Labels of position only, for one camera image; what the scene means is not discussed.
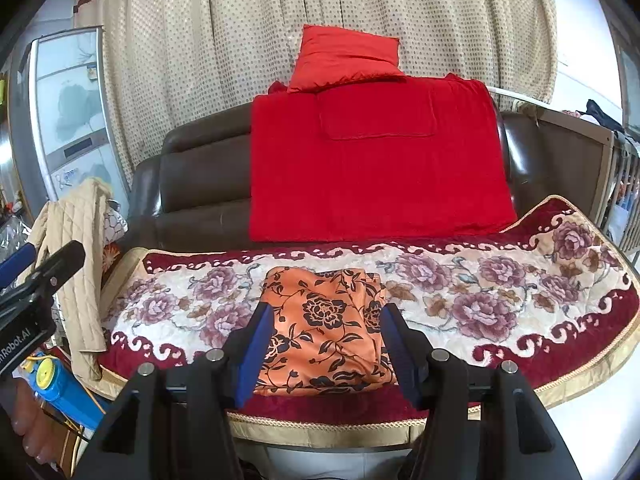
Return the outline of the person's left hand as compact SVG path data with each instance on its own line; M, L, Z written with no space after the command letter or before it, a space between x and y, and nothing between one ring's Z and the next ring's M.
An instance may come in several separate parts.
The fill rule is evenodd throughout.
M24 451L40 464L58 462L60 447L55 440L52 420L44 414L28 383L14 378L15 400L11 411L14 432L21 437Z

